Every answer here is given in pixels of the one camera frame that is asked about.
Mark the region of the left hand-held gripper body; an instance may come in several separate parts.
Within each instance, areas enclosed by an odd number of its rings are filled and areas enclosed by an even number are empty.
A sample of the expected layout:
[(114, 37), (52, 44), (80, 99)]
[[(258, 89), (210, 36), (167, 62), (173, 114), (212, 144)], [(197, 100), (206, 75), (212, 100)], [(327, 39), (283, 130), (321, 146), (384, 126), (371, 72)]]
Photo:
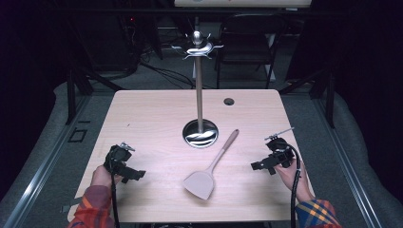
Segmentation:
[(134, 148), (125, 142), (112, 145), (106, 155), (104, 167), (113, 175), (133, 175), (135, 170), (126, 166), (126, 162), (132, 156), (132, 151)]

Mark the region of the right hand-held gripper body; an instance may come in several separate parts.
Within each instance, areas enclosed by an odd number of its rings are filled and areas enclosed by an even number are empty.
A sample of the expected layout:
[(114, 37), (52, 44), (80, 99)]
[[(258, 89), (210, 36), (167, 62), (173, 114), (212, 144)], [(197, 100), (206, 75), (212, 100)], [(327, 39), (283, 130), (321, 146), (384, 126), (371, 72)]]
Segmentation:
[(294, 157), (291, 145), (283, 138), (279, 137), (280, 134), (285, 133), (288, 130), (280, 131), (279, 133), (275, 133), (266, 138), (266, 146), (272, 151), (272, 154), (268, 156), (269, 168), (274, 168), (279, 164), (285, 168), (291, 165), (291, 161)]

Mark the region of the beige spatula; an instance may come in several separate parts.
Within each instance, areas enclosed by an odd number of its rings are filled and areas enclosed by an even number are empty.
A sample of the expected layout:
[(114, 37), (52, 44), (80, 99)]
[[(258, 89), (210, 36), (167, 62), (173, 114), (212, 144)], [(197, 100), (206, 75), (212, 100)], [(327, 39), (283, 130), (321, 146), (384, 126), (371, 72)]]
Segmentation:
[(193, 194), (194, 196), (198, 197), (202, 200), (208, 200), (215, 188), (215, 181), (213, 177), (213, 172), (220, 161), (223, 154), (228, 150), (228, 148), (232, 145), (235, 139), (238, 137), (240, 131), (235, 129), (223, 147), (221, 148), (218, 155), (215, 159), (211, 162), (211, 164), (203, 171), (195, 171), (191, 173), (183, 182), (183, 187)]

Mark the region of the metal utensil rack with hooks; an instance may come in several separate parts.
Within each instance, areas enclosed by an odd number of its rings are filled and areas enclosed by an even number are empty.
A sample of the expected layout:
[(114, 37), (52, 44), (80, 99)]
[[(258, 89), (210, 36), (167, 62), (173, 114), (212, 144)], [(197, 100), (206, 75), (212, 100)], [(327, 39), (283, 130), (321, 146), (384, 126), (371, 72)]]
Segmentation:
[(216, 48), (209, 40), (209, 36), (203, 37), (202, 33), (195, 30), (188, 35), (189, 44), (176, 49), (183, 49), (184, 59), (193, 58), (193, 75), (196, 80), (196, 107), (197, 118), (187, 123), (182, 130), (184, 141), (195, 148), (205, 148), (211, 146), (219, 136), (218, 127), (211, 121), (203, 117), (202, 100), (202, 60), (209, 59), (209, 54)]

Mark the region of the person's right hand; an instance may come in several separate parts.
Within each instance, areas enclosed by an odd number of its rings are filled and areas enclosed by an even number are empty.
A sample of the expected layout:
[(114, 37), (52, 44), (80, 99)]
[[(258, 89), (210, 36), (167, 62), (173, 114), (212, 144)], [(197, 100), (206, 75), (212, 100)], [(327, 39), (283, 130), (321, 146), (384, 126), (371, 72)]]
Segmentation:
[(297, 184), (297, 192), (301, 193), (305, 189), (309, 188), (303, 163), (300, 164), (300, 168), (297, 168), (297, 159), (292, 159), (291, 165), (289, 167), (283, 167), (280, 164), (276, 165), (275, 170), (280, 175), (280, 178), (288, 189), (293, 188), (295, 176), (297, 171), (299, 170), (300, 173)]

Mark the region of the person's left hand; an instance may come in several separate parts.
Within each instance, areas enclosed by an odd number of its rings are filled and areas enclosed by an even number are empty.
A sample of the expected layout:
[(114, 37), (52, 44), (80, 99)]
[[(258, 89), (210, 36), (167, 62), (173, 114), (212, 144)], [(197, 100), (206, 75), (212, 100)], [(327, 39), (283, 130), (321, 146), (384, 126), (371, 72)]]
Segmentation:
[(90, 185), (100, 185), (110, 188), (112, 182), (117, 183), (122, 179), (121, 176), (110, 175), (106, 168), (103, 165), (100, 165), (94, 170)]

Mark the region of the black tape square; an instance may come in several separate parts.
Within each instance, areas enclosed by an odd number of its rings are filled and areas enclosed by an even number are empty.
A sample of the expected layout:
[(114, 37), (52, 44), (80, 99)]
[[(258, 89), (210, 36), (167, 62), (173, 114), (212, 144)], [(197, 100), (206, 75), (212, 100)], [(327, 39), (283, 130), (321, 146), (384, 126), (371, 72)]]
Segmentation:
[(69, 143), (81, 143), (86, 137), (87, 130), (75, 127), (68, 137)]

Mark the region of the black folding chair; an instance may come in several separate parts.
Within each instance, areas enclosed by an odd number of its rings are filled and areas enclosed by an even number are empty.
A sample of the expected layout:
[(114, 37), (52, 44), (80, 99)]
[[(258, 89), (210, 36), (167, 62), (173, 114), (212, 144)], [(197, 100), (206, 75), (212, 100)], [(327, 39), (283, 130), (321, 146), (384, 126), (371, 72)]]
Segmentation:
[(278, 41), (287, 29), (287, 20), (278, 14), (236, 14), (220, 27), (220, 44), (215, 70), (216, 86), (221, 86), (222, 65), (269, 66), (265, 87), (270, 85)]

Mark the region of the aluminium floor rail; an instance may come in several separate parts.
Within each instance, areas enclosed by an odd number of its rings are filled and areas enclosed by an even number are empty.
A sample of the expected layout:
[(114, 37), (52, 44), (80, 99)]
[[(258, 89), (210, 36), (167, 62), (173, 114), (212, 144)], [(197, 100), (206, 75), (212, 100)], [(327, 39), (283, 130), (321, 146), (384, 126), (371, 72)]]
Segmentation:
[(0, 228), (18, 228), (46, 184), (62, 154), (67, 137), (84, 112), (91, 97), (78, 99), (76, 114), (67, 124), (67, 101), (57, 98), (48, 122), (34, 145), (21, 172), (0, 201)]
[(312, 103), (319, 114), (319, 118), (326, 129), (327, 134), (330, 136), (334, 147), (336, 148), (336, 159), (342, 169), (343, 175), (352, 191), (355, 198), (355, 202), (364, 218), (368, 228), (384, 228), (381, 221), (376, 214), (372, 203), (368, 197), (368, 194), (364, 190), (356, 171), (349, 160), (349, 157), (345, 151), (345, 148), (338, 137), (336, 130), (330, 127), (325, 117), (325, 107), (321, 100), (313, 99)]

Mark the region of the black metal frame leg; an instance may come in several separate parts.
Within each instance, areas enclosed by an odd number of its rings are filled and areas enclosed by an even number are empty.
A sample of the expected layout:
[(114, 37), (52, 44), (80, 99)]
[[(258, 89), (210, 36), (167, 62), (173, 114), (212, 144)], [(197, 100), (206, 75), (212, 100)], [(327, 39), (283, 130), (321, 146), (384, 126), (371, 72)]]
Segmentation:
[(298, 79), (281, 89), (279, 93), (281, 95), (288, 94), (308, 82), (314, 83), (309, 91), (312, 99), (319, 99), (323, 94), (326, 94), (325, 120), (330, 127), (334, 128), (335, 76), (331, 69), (320, 69), (313, 74)]
[(67, 124), (71, 124), (77, 115), (76, 88), (85, 96), (90, 96), (94, 91), (89, 79), (93, 79), (114, 91), (124, 90), (123, 87), (110, 82), (93, 70), (85, 67), (74, 67), (67, 73)]

